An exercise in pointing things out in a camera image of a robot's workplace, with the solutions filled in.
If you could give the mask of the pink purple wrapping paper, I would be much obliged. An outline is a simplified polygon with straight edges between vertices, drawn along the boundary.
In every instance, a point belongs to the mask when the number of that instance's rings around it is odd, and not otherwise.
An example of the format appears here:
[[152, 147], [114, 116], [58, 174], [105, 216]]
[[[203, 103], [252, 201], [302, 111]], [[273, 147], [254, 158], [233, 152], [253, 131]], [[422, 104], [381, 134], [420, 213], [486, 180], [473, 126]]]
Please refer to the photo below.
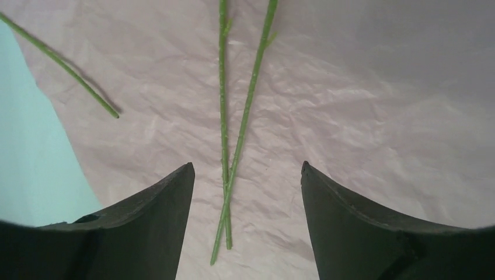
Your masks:
[[304, 161], [396, 211], [494, 224], [494, 2], [279, 1], [232, 194], [222, 199], [218, 1], [2, 1], [82, 71], [113, 118], [22, 37], [89, 184], [111, 205], [196, 170], [178, 279], [317, 279]]

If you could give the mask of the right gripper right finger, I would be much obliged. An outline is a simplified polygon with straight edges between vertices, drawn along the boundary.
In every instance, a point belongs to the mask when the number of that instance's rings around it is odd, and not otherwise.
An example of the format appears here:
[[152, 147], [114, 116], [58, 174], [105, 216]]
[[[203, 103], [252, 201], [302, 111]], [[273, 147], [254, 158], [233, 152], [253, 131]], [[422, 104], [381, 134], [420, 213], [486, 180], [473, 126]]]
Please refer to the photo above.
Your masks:
[[301, 190], [320, 279], [493, 279], [494, 227], [415, 218], [304, 162]]

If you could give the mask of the pink fake flower stem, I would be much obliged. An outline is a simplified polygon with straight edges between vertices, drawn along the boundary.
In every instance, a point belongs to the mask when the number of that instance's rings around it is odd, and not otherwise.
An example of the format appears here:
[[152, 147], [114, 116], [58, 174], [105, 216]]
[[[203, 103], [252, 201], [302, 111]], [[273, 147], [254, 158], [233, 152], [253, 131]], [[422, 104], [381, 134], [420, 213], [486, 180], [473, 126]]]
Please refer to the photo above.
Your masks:
[[[213, 266], [218, 258], [218, 253], [219, 253], [219, 248], [221, 245], [221, 238], [222, 235], [225, 235], [226, 238], [226, 248], [230, 250], [233, 246], [233, 240], [232, 240], [232, 225], [231, 225], [231, 209], [230, 209], [230, 204], [231, 204], [231, 198], [232, 198], [232, 189], [234, 187], [234, 182], [235, 182], [235, 177], [238, 169], [238, 164], [240, 161], [240, 156], [243, 151], [243, 146], [244, 146], [244, 141], [245, 141], [245, 134], [247, 131], [248, 127], [248, 119], [249, 119], [249, 114], [250, 114], [250, 109], [253, 103], [254, 99], [254, 93], [257, 85], [257, 80], [260, 72], [260, 68], [262, 65], [262, 60], [264, 57], [264, 52], [267, 49], [267, 47], [273, 42], [273, 40], [276, 38], [277, 33], [271, 32], [271, 27], [273, 24], [273, 20], [276, 14], [278, 6], [278, 0], [269, 0], [268, 1], [268, 7], [267, 7], [267, 12], [264, 18], [264, 24], [263, 24], [263, 29], [262, 29], [262, 34], [260, 37], [259, 45], [257, 48], [256, 52], [256, 58], [255, 62], [253, 64], [253, 69], [252, 69], [252, 74], [249, 82], [249, 87], [247, 91], [247, 96], [245, 100], [245, 107], [243, 109], [243, 115], [240, 123], [240, 128], [239, 128], [239, 133], [238, 133], [238, 140], [236, 142], [236, 147], [235, 147], [235, 152], [233, 154], [233, 160], [232, 163], [229, 164], [229, 180], [227, 184], [227, 198], [224, 199], [223, 195], [223, 204], [222, 204], [222, 210], [221, 214], [219, 217], [219, 222], [218, 222], [218, 227], [217, 227], [217, 232], [215, 236], [215, 241], [214, 245], [212, 248], [212, 253], [211, 253], [211, 258], [210, 258], [210, 265]], [[229, 31], [231, 29], [231, 19], [228, 19], [230, 23]]]
[[219, 113], [221, 127], [221, 164], [222, 164], [222, 185], [224, 199], [227, 198], [227, 184], [229, 180], [229, 153], [228, 153], [228, 129], [227, 129], [227, 113], [226, 113], [226, 71], [225, 71], [225, 55], [226, 55], [226, 40], [229, 32], [230, 23], [227, 17], [228, 8], [227, 1], [219, 1], [219, 50], [218, 50], [218, 70], [219, 70]]

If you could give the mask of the yellow fake flower stem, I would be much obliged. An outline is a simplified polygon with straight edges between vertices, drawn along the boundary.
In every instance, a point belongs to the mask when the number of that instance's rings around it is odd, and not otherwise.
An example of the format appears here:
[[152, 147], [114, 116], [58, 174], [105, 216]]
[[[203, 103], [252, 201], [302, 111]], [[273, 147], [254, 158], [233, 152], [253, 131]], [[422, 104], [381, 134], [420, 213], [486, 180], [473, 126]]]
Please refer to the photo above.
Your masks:
[[10, 27], [14, 32], [23, 37], [25, 40], [30, 42], [33, 46], [35, 46], [38, 50], [40, 50], [43, 54], [48, 56], [51, 60], [53, 60], [56, 64], [58, 64], [67, 74], [69, 74], [72, 78], [74, 78], [112, 117], [118, 119], [120, 118], [119, 113], [115, 110], [104, 98], [102, 98], [94, 89], [88, 84], [83, 77], [81, 77], [76, 71], [72, 69], [67, 63], [66, 60], [62, 58], [62, 56], [58, 55], [54, 50], [52, 50], [48, 45], [44, 42], [31, 35], [24, 28], [19, 26], [13, 20], [8, 18], [3, 12], [1, 12], [1, 20]]

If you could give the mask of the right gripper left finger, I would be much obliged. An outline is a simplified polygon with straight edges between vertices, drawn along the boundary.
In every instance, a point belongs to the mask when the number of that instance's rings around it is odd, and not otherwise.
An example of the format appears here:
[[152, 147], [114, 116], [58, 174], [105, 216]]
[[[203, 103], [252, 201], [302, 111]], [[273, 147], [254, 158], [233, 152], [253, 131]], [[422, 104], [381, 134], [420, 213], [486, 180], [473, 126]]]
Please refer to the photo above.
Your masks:
[[187, 163], [72, 223], [1, 222], [1, 278], [175, 279], [194, 179]]

